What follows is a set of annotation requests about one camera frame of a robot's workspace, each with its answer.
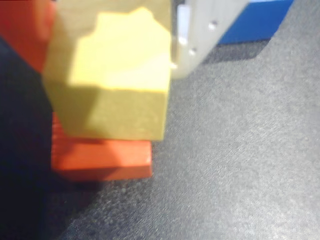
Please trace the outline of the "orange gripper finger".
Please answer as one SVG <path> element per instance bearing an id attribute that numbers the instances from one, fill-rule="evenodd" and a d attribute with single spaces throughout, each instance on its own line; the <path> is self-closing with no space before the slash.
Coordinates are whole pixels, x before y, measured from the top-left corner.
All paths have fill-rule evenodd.
<path id="1" fill-rule="evenodd" d="M 54 0 L 0 2 L 0 36 L 39 73 L 44 68 L 55 14 Z"/>

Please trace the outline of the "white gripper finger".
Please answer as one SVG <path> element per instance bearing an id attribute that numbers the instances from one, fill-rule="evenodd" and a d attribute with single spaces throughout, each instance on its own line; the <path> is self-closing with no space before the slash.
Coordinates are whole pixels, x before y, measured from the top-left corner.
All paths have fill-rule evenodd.
<path id="1" fill-rule="evenodd" d="M 179 4 L 171 78 L 185 78 L 201 64 L 248 3 L 247 0 L 186 0 Z"/>

